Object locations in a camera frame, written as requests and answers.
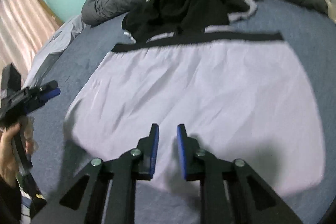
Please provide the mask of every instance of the screw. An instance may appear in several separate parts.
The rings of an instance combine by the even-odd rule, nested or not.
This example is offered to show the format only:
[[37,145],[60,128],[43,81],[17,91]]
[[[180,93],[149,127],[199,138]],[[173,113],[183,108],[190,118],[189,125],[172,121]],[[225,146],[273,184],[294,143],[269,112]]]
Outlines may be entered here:
[[238,167],[243,167],[245,165],[245,161],[242,159],[236,159],[235,160],[235,165]]
[[134,148],[131,150],[131,155],[132,156],[138,156],[138,155],[141,155],[141,150],[140,149],[137,149],[137,148]]
[[198,155],[199,157],[204,157],[205,156],[205,150],[204,149],[199,149],[196,152],[196,155]]
[[93,159],[93,160],[91,161],[91,164],[92,164],[93,166],[98,166],[98,165],[101,164],[101,159]]

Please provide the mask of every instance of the bed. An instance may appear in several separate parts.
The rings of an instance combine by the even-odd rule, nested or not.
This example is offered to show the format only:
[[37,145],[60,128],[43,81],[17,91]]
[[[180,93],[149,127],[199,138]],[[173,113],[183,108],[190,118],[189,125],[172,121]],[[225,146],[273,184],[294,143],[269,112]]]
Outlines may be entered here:
[[[319,106],[325,134],[324,179],[317,187],[285,197],[304,223],[315,224],[336,195],[336,26],[326,15],[284,0],[259,0],[257,4],[258,10],[253,17],[232,26],[239,31],[280,31],[303,64]],[[33,157],[33,175],[47,198],[52,198],[53,192],[62,189],[75,172],[92,158],[72,141],[64,141],[63,120],[71,102],[106,53],[117,42],[132,43],[121,28],[124,16],[120,15],[96,27],[86,27],[44,79],[56,79],[62,91],[61,96],[33,115],[34,138],[40,145]],[[137,185],[137,223],[198,223],[198,206],[197,200],[185,200],[159,192],[149,185]]]

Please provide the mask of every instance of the human hand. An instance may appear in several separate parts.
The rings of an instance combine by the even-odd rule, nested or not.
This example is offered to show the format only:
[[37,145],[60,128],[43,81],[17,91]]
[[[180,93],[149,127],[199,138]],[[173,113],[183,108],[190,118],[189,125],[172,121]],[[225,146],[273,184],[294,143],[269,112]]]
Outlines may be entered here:
[[33,123],[28,117],[21,117],[19,122],[0,131],[0,176],[11,187],[16,185],[18,166],[14,158],[11,140],[20,131],[21,122],[26,123],[24,137],[26,140],[26,153],[34,152]]

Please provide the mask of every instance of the black sleeve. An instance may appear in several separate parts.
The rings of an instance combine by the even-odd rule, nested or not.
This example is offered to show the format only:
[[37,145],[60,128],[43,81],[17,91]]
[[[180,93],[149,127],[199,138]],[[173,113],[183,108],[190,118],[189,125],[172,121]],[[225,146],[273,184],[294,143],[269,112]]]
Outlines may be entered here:
[[11,188],[0,176],[0,219],[1,223],[20,224],[21,192],[18,182]]

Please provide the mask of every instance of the pink curtain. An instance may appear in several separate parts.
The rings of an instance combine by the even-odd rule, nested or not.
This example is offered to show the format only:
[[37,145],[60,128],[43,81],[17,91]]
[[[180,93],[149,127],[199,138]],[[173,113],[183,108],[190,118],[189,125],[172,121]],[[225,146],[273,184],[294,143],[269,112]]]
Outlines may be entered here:
[[10,63],[25,80],[36,52],[57,29],[37,0],[0,0],[0,82]]

